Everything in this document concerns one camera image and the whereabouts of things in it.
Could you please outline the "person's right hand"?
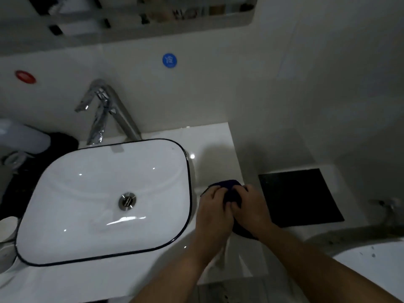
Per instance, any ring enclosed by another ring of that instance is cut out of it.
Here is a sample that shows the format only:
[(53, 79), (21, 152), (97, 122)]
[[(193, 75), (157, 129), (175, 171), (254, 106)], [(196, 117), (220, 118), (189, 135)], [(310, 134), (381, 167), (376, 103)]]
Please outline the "person's right hand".
[(266, 244), (273, 224), (266, 201), (262, 194), (252, 185), (235, 185), (232, 191), (241, 198), (241, 205), (231, 203), (231, 210), (236, 221), (260, 242)]

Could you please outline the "person's left hand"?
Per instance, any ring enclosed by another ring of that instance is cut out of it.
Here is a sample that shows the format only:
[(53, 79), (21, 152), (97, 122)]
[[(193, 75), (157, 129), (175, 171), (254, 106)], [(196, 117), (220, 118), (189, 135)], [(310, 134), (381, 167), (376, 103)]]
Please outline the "person's left hand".
[(209, 213), (209, 190), (200, 198), (194, 243), (202, 255), (213, 258), (222, 249), (233, 229), (232, 214)]

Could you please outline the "dark blue cloth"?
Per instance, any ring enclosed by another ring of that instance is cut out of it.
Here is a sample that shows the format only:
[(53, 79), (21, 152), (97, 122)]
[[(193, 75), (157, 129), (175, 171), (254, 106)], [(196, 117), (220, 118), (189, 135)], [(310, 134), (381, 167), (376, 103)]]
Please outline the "dark blue cloth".
[[(223, 198), (223, 206), (225, 207), (226, 203), (232, 203), (235, 202), (237, 204), (237, 206), (240, 208), (241, 204), (242, 204), (242, 199), (240, 197), (240, 195), (238, 194), (238, 192), (236, 190), (233, 189), (234, 186), (241, 186), (241, 184), (234, 179), (230, 179), (230, 180), (225, 180), (225, 181), (220, 181), (220, 182), (216, 182), (216, 183), (212, 183), (210, 184), (205, 191), (202, 192), (202, 194), (200, 195), (201, 197), (206, 193), (206, 191), (208, 191), (211, 187), (213, 186), (220, 186), (220, 188), (226, 188), (227, 192), (225, 193), (225, 196)], [(247, 239), (254, 239), (254, 240), (258, 240), (255, 236), (253, 236), (248, 230), (246, 230), (245, 228), (243, 228), (234, 218), (234, 224), (233, 224), (233, 229), (232, 229), (233, 233), (247, 238)]]

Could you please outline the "person's right forearm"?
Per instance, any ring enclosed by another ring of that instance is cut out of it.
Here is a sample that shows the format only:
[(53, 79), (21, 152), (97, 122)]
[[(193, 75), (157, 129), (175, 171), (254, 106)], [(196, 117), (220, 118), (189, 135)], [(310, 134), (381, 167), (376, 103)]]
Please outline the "person's right forearm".
[(380, 286), (273, 223), (251, 231), (310, 303), (402, 303)]

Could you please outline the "person's left forearm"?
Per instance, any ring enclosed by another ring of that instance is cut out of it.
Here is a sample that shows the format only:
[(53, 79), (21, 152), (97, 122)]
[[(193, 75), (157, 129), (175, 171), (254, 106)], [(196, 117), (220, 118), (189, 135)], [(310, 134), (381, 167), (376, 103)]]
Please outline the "person's left forearm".
[(129, 303), (186, 303), (203, 271), (226, 242), (193, 241)]

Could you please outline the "black square panel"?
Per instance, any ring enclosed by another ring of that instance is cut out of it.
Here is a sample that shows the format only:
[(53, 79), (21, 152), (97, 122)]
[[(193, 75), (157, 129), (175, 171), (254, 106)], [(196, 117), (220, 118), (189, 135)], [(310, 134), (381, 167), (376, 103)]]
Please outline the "black square panel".
[(271, 220), (280, 228), (345, 220), (319, 168), (258, 177)]

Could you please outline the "chrome sink drain plug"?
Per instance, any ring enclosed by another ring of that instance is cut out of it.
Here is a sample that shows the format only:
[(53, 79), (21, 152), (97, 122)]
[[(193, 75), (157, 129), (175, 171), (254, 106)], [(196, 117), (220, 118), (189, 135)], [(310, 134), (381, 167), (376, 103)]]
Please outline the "chrome sink drain plug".
[(120, 196), (118, 200), (118, 207), (122, 211), (128, 211), (133, 209), (136, 201), (136, 195), (134, 193), (127, 192)]

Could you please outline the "white sink basin dark rim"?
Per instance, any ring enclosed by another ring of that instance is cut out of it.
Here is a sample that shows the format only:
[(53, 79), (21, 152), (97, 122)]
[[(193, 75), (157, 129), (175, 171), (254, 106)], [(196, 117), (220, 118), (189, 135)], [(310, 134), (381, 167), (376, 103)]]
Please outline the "white sink basin dark rim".
[[(124, 193), (136, 195), (122, 211)], [(70, 152), (42, 173), (15, 248), (46, 267), (158, 250), (184, 232), (193, 207), (186, 151), (165, 138)]]

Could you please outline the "chrome faucet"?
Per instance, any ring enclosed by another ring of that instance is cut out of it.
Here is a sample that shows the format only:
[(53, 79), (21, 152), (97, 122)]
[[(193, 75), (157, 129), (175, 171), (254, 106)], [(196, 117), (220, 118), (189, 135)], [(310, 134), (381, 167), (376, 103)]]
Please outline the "chrome faucet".
[(142, 140), (139, 128), (121, 102), (118, 94), (103, 79), (96, 79), (91, 82), (83, 98), (75, 107), (75, 112), (86, 111), (94, 98), (98, 99), (98, 108), (86, 142), (87, 146), (98, 146), (102, 143), (109, 115), (114, 118), (128, 141)]

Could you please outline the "chrome water valve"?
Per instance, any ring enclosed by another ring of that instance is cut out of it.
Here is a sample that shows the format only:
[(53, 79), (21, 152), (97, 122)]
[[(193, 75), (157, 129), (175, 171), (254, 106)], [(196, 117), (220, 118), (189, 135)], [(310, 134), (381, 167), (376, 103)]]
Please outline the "chrome water valve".
[(385, 216), (381, 221), (382, 226), (394, 228), (398, 225), (397, 209), (403, 207), (403, 201), (400, 198), (370, 199), (368, 202), (385, 210)]

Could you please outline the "white toilet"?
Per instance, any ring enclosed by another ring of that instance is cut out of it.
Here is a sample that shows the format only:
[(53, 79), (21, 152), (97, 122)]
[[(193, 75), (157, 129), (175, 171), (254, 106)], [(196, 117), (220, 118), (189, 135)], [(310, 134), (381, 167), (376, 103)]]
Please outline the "white toilet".
[(404, 302), (404, 226), (329, 231), (306, 240)]

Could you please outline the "white plastic bottle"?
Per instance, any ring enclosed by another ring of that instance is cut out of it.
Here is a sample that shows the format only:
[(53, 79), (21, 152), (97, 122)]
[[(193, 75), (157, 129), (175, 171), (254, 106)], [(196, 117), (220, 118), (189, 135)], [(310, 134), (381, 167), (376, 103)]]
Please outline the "white plastic bottle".
[(0, 146), (39, 154), (51, 146), (51, 137), (19, 122), (0, 118)]

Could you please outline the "white cup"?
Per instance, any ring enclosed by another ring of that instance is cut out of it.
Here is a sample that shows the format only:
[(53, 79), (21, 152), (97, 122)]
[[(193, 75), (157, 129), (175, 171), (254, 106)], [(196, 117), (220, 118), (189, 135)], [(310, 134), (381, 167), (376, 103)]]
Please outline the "white cup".
[(0, 220), (0, 244), (14, 242), (21, 218), (15, 216)]

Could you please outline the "red round sticker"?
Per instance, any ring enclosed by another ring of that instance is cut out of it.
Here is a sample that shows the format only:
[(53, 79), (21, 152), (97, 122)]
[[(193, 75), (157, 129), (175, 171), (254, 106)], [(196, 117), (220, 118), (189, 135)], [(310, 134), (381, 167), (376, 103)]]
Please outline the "red round sticker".
[(29, 72), (23, 70), (16, 70), (14, 72), (16, 78), (26, 84), (35, 84), (37, 82), (36, 78)]

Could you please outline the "wall mirror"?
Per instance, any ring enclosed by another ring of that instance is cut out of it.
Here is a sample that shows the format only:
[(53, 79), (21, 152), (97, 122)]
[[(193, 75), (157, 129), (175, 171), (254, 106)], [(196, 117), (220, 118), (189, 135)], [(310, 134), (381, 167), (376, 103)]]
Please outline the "wall mirror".
[(0, 0), (0, 57), (249, 25), (257, 0)]

